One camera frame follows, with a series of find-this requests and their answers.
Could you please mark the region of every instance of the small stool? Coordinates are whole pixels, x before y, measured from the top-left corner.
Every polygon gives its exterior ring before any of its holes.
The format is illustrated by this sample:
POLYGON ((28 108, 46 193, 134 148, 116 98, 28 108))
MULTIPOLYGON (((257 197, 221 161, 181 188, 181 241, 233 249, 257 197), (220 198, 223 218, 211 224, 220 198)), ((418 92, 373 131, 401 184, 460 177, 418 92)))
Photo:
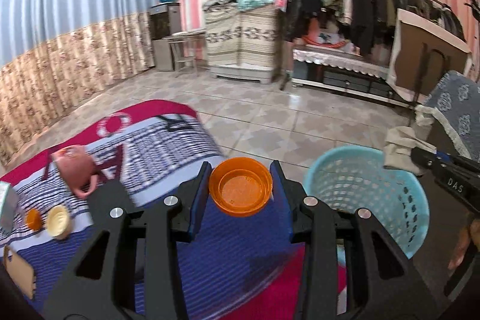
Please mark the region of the small stool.
POLYGON ((171 36, 165 37, 170 44, 170 48, 173 53, 173 60, 175 62, 175 74, 177 77, 180 74, 181 65, 182 68, 185 63, 191 62, 195 70, 195 75, 198 75, 196 60, 196 51, 198 43, 205 39, 205 30, 196 29, 193 31, 182 31, 174 33, 171 36))

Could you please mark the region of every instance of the blue gripper pad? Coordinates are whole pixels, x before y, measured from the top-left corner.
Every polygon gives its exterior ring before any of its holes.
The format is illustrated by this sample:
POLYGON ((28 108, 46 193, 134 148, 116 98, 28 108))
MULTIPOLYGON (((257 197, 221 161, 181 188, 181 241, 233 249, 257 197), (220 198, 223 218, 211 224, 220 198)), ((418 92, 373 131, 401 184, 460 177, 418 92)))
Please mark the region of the blue gripper pad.
POLYGON ((273 204, 279 219, 279 229, 288 236, 288 240, 291 242, 293 238, 292 212, 285 194, 284 183, 286 178, 277 160, 274 160, 270 165, 270 174, 273 179, 273 204))
POLYGON ((191 240, 195 238, 195 235, 200 231, 202 225, 203 213, 208 200, 208 181, 212 174, 212 165, 208 162, 203 162, 198 176, 195 178, 195 184, 198 184, 198 190, 195 194, 195 198, 191 204, 190 209, 190 225, 188 227, 188 235, 191 240))

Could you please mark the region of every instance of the small orange cup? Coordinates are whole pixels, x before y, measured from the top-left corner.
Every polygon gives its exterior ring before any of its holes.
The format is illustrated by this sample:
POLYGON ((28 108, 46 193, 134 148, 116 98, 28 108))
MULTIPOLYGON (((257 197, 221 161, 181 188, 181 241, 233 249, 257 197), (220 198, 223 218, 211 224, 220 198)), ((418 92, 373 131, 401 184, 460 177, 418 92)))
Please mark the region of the small orange cup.
POLYGON ((219 209, 233 217, 258 213, 272 194, 272 175, 255 159, 239 157, 220 163, 210 175, 208 188, 219 209))
POLYGON ((42 215, 37 209, 28 211, 25 222, 32 231, 39 231, 43 226, 42 215))

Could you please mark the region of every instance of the blue laundry basket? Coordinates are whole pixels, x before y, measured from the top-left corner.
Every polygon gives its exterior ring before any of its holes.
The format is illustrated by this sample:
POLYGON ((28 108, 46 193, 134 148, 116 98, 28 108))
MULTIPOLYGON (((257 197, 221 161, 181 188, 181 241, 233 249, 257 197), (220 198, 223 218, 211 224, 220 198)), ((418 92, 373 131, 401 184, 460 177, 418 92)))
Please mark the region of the blue laundry basket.
POLYGON ((316 160, 305 178, 305 192, 332 209, 354 213, 367 208, 411 258, 427 235, 430 211, 416 177, 383 169, 383 152, 368 147, 334 148, 316 160))

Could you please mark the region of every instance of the curtain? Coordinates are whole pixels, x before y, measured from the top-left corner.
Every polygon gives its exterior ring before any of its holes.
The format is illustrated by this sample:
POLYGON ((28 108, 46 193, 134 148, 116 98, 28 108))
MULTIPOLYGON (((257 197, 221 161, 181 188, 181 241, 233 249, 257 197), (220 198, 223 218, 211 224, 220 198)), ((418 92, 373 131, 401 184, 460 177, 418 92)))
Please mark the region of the curtain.
POLYGON ((153 66, 155 0, 0 0, 0 163, 83 100, 153 66))

